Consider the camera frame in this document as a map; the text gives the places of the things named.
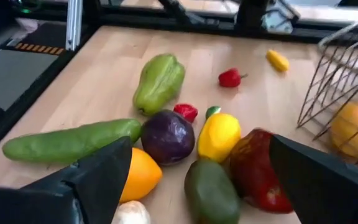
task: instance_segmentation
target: yellow squash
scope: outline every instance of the yellow squash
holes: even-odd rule
[[[212,114],[198,137],[198,155],[223,162],[240,139],[241,127],[237,118],[225,113]]]
[[[131,167],[120,203],[145,197],[160,182],[161,168],[143,150],[132,148]]]
[[[331,124],[332,143],[343,153],[358,158],[358,102],[350,102],[338,113]]]
[[[285,72],[290,68],[288,59],[274,50],[267,51],[266,58],[278,72]]]

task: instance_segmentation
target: red pepper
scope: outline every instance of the red pepper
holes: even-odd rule
[[[174,112],[181,114],[188,122],[192,123],[198,115],[198,110],[189,104],[180,103],[173,108]]]
[[[254,129],[234,146],[230,156],[233,183],[251,205],[266,212],[290,213],[293,207],[270,163],[272,136],[263,129]]]
[[[238,69],[231,68],[219,75],[219,85],[223,87],[237,87],[241,83],[241,79],[248,75],[240,75]]]

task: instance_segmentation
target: wire basket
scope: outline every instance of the wire basket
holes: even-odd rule
[[[358,22],[324,38],[318,52],[298,128],[358,165]]]

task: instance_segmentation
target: yellow chili pepper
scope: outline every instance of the yellow chili pepper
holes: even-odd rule
[[[285,72],[290,68],[288,59],[274,50],[267,51],[266,58],[278,72]]]
[[[212,114],[198,137],[198,155],[223,162],[240,139],[241,127],[237,118],[225,113]]]

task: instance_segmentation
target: yellow black warning stripe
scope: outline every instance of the yellow black warning stripe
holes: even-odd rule
[[[35,53],[43,53],[43,54],[51,54],[51,55],[60,55],[65,50],[60,47],[49,47],[43,45],[23,44],[23,43],[18,43],[14,48],[16,50],[25,51],[25,52],[35,52]]]

